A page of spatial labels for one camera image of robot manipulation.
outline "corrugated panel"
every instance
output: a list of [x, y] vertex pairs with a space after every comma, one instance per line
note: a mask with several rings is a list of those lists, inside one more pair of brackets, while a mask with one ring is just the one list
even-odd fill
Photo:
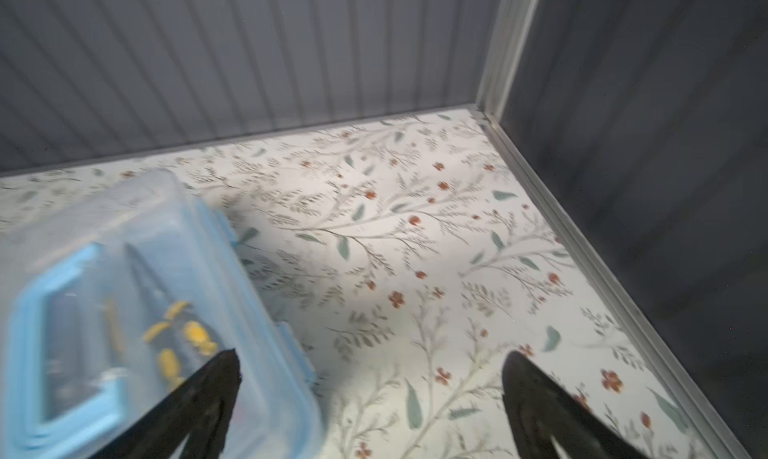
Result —
[[768, 0], [542, 0], [502, 119], [756, 457], [766, 64]]
[[0, 0], [0, 166], [469, 103], [497, 3]]

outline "plastic container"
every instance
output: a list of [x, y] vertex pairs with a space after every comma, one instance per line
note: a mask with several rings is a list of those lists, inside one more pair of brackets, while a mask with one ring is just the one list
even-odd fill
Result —
[[0, 454], [86, 457], [235, 348], [225, 459], [320, 449], [311, 365], [266, 314], [223, 215], [154, 170], [0, 243]]

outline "ribbed gray wall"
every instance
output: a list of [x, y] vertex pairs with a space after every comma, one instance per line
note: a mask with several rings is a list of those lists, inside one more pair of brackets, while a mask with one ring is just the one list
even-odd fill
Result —
[[502, 126], [768, 457], [768, 0], [542, 0]]
[[0, 167], [475, 100], [498, 0], [0, 0]]

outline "floor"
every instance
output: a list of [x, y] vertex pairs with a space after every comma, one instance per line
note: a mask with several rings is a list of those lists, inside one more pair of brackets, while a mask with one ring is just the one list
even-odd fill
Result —
[[318, 371], [321, 457], [516, 457], [515, 349], [645, 454], [705, 457], [468, 110], [5, 178], [0, 231], [154, 167], [245, 239]]

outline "yellow piece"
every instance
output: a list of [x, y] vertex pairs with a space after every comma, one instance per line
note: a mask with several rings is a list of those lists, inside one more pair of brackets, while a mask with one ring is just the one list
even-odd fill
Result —
[[179, 387], [184, 383], [183, 377], [173, 377], [172, 379], [168, 379], [168, 390], [173, 391], [176, 387]]
[[181, 364], [179, 363], [179, 358], [176, 357], [176, 353], [168, 348], [160, 351], [158, 353], [158, 367], [163, 376], [168, 379], [168, 382], [171, 385], [175, 384], [174, 387], [176, 387], [179, 374], [181, 374]]
[[166, 321], [159, 322], [157, 324], [152, 325], [147, 331], [144, 333], [144, 335], [141, 337], [141, 339], [144, 340], [144, 342], [152, 342], [152, 339], [155, 339], [158, 337], [158, 334], [160, 334], [163, 330], [166, 330], [170, 327], [170, 323]]
[[200, 351], [200, 354], [204, 356], [212, 356], [218, 351], [219, 346], [210, 340], [208, 331], [206, 331], [203, 325], [199, 322], [188, 321], [187, 324], [184, 325], [183, 331], [184, 337], [187, 338], [187, 341], [191, 342], [198, 351]]
[[123, 335], [120, 333], [118, 313], [118, 303], [114, 299], [107, 299], [104, 304], [104, 317], [107, 319], [109, 339], [112, 342], [112, 349], [118, 353], [118, 356], [122, 357], [125, 352], [125, 345], [123, 344]]
[[176, 315], [181, 312], [182, 309], [187, 307], [190, 303], [188, 301], [176, 301], [170, 305], [168, 311], [165, 312], [165, 319], [173, 321]]

